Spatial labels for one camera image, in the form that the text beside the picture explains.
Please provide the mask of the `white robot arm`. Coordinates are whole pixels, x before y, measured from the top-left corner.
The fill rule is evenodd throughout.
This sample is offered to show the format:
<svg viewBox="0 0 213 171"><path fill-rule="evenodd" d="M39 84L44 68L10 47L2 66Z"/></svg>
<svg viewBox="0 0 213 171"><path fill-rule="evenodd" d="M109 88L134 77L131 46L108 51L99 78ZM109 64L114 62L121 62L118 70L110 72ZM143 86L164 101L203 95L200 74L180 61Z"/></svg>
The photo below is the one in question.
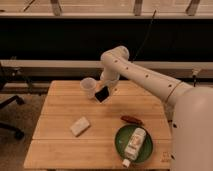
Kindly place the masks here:
<svg viewBox="0 0 213 171"><path fill-rule="evenodd" d="M171 171L213 171L213 88L192 86L129 61L118 46L100 57L103 86L122 75L173 107Z"/></svg>

